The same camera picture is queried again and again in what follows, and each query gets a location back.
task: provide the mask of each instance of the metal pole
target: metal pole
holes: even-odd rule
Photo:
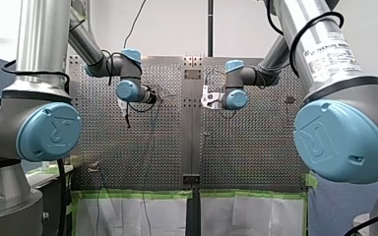
[[[208,57],[214,56],[214,0],[208,0]]]
[[[17,71],[64,72],[70,1],[23,0],[18,39]],[[17,76],[4,90],[69,95],[64,79],[53,75]]]
[[[331,2],[333,3],[331,3],[330,6],[333,7],[338,1]],[[290,49],[298,32],[312,19],[330,12],[330,6],[325,0],[275,0],[274,7],[281,22],[285,40]],[[328,55],[328,53],[331,53],[329,52],[330,49],[322,48],[322,52],[325,53],[326,50],[327,53],[321,55],[318,48],[324,46],[330,47],[332,43],[338,42],[345,46],[343,53],[348,54],[347,57],[350,60],[354,60],[354,65],[343,62],[339,63],[338,60],[341,58],[339,51],[332,51],[333,53],[331,55],[335,56],[335,60],[332,62],[332,65],[327,65],[327,61],[330,60],[331,57]],[[312,58],[308,53],[312,52],[316,52],[315,55],[320,54],[320,58],[316,58],[316,60],[319,60],[318,63],[311,61]],[[304,88],[308,91],[308,94],[333,83],[364,75],[358,67],[338,23],[336,23],[334,18],[330,17],[321,20],[302,36],[295,48],[294,59],[299,77],[302,80]],[[315,70],[320,70],[320,68],[315,68],[315,64],[323,65],[326,67],[325,69],[331,67],[329,69],[334,72],[330,73],[331,71],[327,69],[326,71],[322,71],[322,75],[319,75]]]

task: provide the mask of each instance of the metal bracket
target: metal bracket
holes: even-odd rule
[[[218,109],[222,109],[221,107],[222,97],[223,97],[223,93],[208,92],[208,86],[204,86],[201,102],[205,108],[218,110]]]
[[[184,174],[183,175],[183,184],[200,184],[201,176],[199,174]]]
[[[185,70],[185,80],[201,80],[201,70]]]

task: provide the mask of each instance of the green tape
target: green tape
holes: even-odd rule
[[[71,203],[71,210],[72,210],[72,235],[76,236],[76,225],[77,225],[77,218],[78,218],[78,204],[79,198],[77,194],[72,192],[72,203]]]
[[[280,200],[303,200],[306,199],[306,193],[277,193],[271,191],[256,190],[201,190],[201,198],[235,198],[248,197],[257,199],[280,199]]]
[[[79,200],[84,199],[142,199],[146,200],[187,200],[192,198],[192,191],[136,191],[136,190],[84,190],[72,192],[71,211],[73,216],[72,235],[76,236],[78,204]]]
[[[68,205],[67,207],[66,207],[66,215],[67,214],[70,214],[72,212],[72,205]]]
[[[146,199],[146,200],[172,200],[191,199],[192,191],[135,191],[135,190],[85,190],[72,193],[79,199]]]
[[[312,187],[314,189],[318,188],[318,179],[313,176],[312,174],[305,175],[305,184],[308,187]]]

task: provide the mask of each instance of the vertical metal post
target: vertical metal post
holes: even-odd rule
[[[208,0],[208,57],[214,56],[214,0]]]

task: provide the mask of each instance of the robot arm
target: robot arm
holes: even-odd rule
[[[378,181],[378,78],[361,70],[342,34],[334,18],[341,20],[341,16],[331,12],[339,1],[269,2],[281,22],[284,42],[279,37],[265,61],[283,61],[288,54],[306,91],[294,124],[302,160],[331,181]],[[287,54],[285,45],[290,50]],[[225,93],[216,108],[244,107],[248,98],[243,86],[274,85],[277,80],[266,80],[260,68],[228,62]]]
[[[223,92],[209,92],[208,82],[204,84],[202,103],[209,109],[239,110],[248,102],[244,86],[259,88],[275,86],[279,74],[288,61],[289,49],[283,36],[279,36],[268,55],[257,66],[244,66],[240,60],[225,64],[225,85]]]
[[[116,95],[125,102],[155,103],[157,96],[141,85],[141,53],[124,48],[106,57],[93,36],[85,29],[85,20],[72,8],[70,12],[69,44],[84,59],[86,72],[92,77],[121,77]]]

